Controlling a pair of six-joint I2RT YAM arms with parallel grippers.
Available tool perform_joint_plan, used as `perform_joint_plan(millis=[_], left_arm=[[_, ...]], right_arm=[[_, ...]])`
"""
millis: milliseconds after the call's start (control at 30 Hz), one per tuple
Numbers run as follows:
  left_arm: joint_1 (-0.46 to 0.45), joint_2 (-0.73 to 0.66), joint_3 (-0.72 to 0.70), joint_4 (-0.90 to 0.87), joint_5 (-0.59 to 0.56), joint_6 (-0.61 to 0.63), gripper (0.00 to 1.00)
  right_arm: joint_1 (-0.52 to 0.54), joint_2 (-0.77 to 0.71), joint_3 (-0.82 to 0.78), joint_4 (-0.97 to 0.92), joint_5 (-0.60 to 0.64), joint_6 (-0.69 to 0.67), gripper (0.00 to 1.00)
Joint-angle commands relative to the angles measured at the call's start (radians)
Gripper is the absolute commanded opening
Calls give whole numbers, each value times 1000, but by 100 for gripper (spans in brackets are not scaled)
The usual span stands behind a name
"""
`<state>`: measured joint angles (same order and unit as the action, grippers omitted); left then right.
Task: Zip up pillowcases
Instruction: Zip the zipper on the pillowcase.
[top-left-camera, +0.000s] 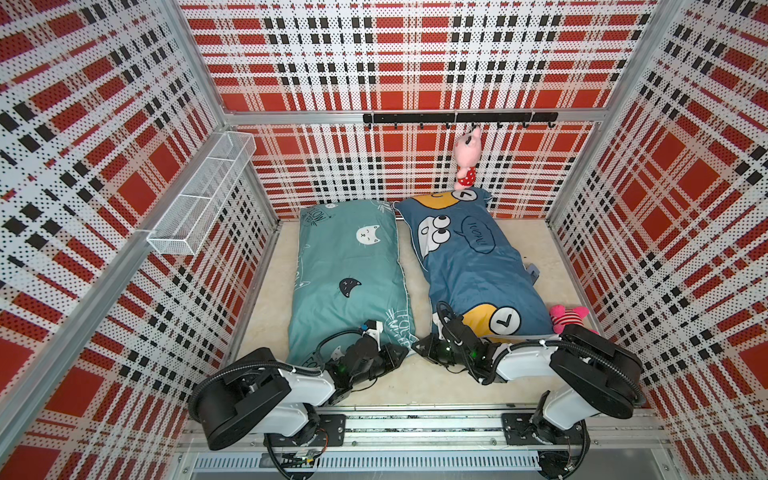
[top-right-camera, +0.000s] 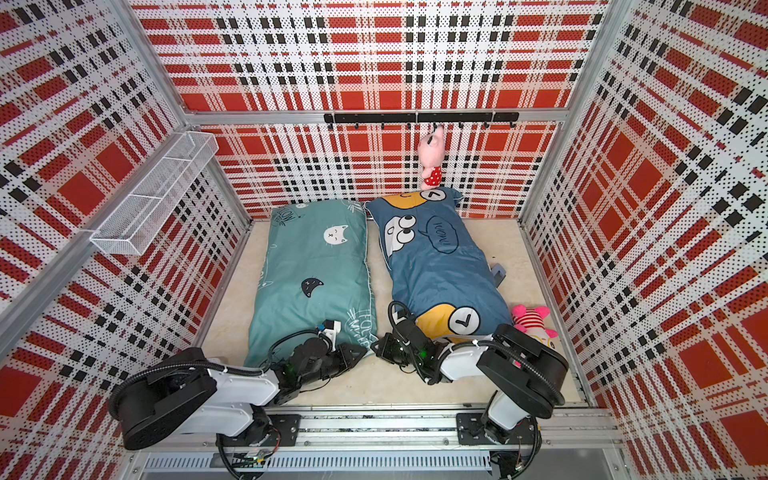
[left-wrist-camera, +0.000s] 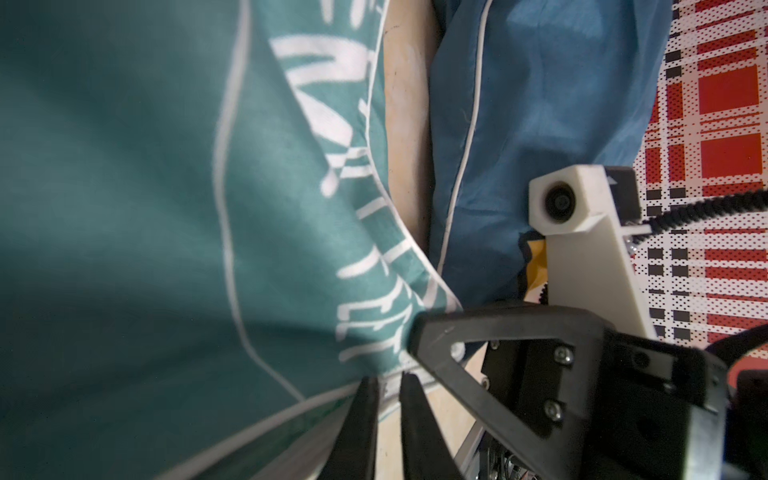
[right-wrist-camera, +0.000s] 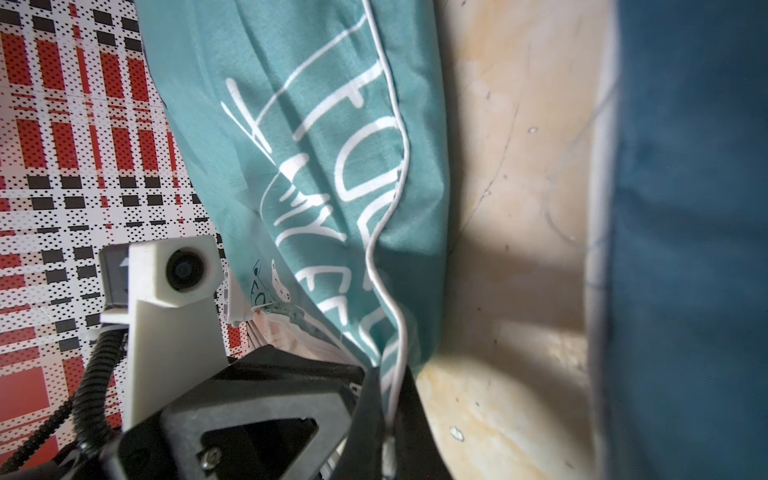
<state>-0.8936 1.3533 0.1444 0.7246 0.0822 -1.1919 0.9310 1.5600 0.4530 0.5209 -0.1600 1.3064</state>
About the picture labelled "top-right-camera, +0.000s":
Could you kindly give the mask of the green cat pillowcase pillow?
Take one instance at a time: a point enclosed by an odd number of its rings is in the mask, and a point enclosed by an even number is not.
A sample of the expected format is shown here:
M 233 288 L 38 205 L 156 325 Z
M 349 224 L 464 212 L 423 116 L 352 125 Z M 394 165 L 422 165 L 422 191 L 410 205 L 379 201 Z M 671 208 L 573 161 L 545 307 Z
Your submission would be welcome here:
M 339 343 L 377 340 L 362 203 L 324 200 L 272 211 L 244 365 L 257 367 L 281 338 L 338 321 Z

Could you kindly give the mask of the blue cartoon pillowcase pillow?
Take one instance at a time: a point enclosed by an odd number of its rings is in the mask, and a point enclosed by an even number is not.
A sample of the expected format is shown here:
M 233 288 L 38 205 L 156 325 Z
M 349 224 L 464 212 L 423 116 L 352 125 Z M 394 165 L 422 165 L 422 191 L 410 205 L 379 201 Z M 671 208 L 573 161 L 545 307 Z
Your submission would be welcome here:
M 509 324 L 484 252 L 457 212 L 462 195 L 437 187 L 365 204 L 393 287 L 430 338 L 486 336 Z

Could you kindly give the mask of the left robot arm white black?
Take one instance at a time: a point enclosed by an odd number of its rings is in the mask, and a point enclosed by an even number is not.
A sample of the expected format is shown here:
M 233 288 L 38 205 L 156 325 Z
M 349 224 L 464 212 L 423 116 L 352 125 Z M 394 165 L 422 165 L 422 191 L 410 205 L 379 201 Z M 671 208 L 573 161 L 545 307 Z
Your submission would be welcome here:
M 332 344 L 316 335 L 285 360 L 266 369 L 213 362 L 190 347 L 137 374 L 111 393 L 108 412 L 128 450 L 154 446 L 169 436 L 212 434 L 223 446 L 261 444 L 278 432 L 266 412 L 295 399 L 309 384 L 354 368 L 364 346 Z

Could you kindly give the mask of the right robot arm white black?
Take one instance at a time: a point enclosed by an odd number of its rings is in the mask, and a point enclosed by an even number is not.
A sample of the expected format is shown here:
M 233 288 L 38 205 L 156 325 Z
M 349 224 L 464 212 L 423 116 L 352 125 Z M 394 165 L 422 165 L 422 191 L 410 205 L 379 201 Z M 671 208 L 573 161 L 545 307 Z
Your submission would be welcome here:
M 510 324 L 488 337 L 453 343 L 432 340 L 415 322 L 402 320 L 372 344 L 372 351 L 391 364 L 411 366 L 427 385 L 484 377 L 496 387 L 483 414 L 460 429 L 462 444 L 477 439 L 505 445 L 519 427 L 536 435 L 536 421 L 549 419 L 565 404 L 566 359 Z

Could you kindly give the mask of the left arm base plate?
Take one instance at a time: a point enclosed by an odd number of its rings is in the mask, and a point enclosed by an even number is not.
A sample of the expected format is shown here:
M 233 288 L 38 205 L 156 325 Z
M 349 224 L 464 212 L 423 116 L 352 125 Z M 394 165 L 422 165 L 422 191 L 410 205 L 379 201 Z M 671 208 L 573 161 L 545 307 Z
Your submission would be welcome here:
M 301 416 L 271 415 L 257 419 L 235 437 L 217 435 L 216 444 L 223 447 L 292 447 L 296 444 Z

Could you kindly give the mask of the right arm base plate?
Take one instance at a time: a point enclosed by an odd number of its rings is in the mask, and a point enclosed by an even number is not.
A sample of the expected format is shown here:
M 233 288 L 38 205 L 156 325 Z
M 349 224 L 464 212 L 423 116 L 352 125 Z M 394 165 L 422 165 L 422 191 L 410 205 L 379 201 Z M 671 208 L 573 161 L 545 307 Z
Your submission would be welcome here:
M 540 439 L 540 431 L 531 417 L 525 417 L 511 430 L 505 430 L 487 418 L 485 414 L 471 412 L 456 415 L 457 438 L 460 445 L 534 445 Z

